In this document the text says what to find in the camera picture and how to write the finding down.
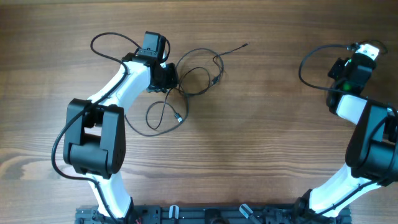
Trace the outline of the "black USB cable thick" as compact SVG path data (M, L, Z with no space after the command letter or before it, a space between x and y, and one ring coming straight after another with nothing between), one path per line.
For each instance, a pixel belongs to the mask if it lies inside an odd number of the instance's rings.
M178 62L177 62L177 67L181 64L181 62L183 61L183 59L185 59L188 55L194 53L195 51L199 51L199 50L204 50L204 51L207 51L207 52L213 54L212 62L218 67L218 71L219 71L218 75L215 76L214 78L212 78L211 75L210 75L210 72L209 72L205 67L194 67L194 68L190 69L189 71L187 71L186 73L184 73L184 74L182 75L182 79L178 81L177 87L174 87L174 88L172 88L171 90L167 90L167 91L166 91L166 96L165 96L164 100L163 100L163 101L156 101L156 102L152 103L152 104L148 107L148 109L147 109L147 111L146 111L146 124L147 124L147 126L148 126L151 130L153 130L153 131L158 130L158 128L159 128L160 125L162 124L163 118L164 118L164 111L165 111L165 107L166 107L166 106L169 106L169 107L172 109L172 111L174 112L175 119L178 121L178 123L177 123L174 127L169 128L169 129L166 129L166 130L164 130L164 131L160 131L160 132L155 133L155 134L145 134L145 133L142 133L142 132L138 131L138 130L132 125L132 123L128 120L127 116L125 115L125 116L124 116L124 119L125 119L125 121L127 122L127 125L128 125L134 132L136 132L137 134L139 134L139 135L141 135L141 136L144 136L144 137L156 137L156 136L161 136L161 135L163 135L163 134L170 133L170 132L176 130L176 129L179 128L184 122L186 122L186 120L187 120L187 118L188 118L188 115L189 115L189 112L190 112L190 98L191 98L191 97L194 97L194 96L200 96L200 95L205 94L211 87L213 87L214 85L216 85L217 83L220 82L221 77L223 76L223 73L224 73L224 61L223 61L223 59L222 59L222 56L228 54L228 52L218 53L218 52L215 52L214 50L211 50L211 49L208 49L208 48L204 48L204 47L200 47L200 48L197 48L197 49L193 49L193 50L190 50L190 51L188 51L187 53L185 53L185 54L178 60ZM204 70L204 71L206 72L206 74L208 75L208 85L207 85L204 89L202 89L202 90L200 90L200 91L198 91L198 92L196 92L196 93L190 93L190 92L188 92L188 91L186 91L186 90L184 89L184 87L182 86L182 83L183 83L183 80L187 77L187 75L188 75L189 73L191 73L191 72L194 71L194 70L198 70L198 69ZM185 107L186 113L185 113L185 116L184 116L184 117L182 117L182 116L175 110L175 108L167 101L167 100L168 100L168 97L169 97L169 95L170 95L170 92L171 92L172 90L178 91L178 93L184 97L185 105L186 105L186 107ZM151 125L149 124L149 122L148 122L148 120L147 120L147 115L149 114L149 111L150 111L155 105L158 105L158 104L162 104L162 112L161 112L161 115L160 115L160 120L159 120L158 125L157 125L156 127L153 127L153 126L151 126Z

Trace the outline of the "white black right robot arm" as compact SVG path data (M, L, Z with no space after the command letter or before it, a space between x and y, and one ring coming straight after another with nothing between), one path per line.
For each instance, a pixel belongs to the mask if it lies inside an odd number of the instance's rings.
M295 216L310 222L335 218L363 194L397 182L397 111L360 94L376 68L378 51L357 50L339 58L327 105L355 124L345 163L323 185L309 190L295 205Z

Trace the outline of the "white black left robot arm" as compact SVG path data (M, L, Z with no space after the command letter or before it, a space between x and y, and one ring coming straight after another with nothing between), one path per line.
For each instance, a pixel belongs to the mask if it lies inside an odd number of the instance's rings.
M127 222L133 201L120 169L126 155L124 119L143 92L166 92L177 86L173 63L166 63L170 44L166 37L146 32L135 52L118 60L120 69L99 92L86 100L73 99L67 107L63 160L77 180L88 181L99 203L99 213L109 222Z

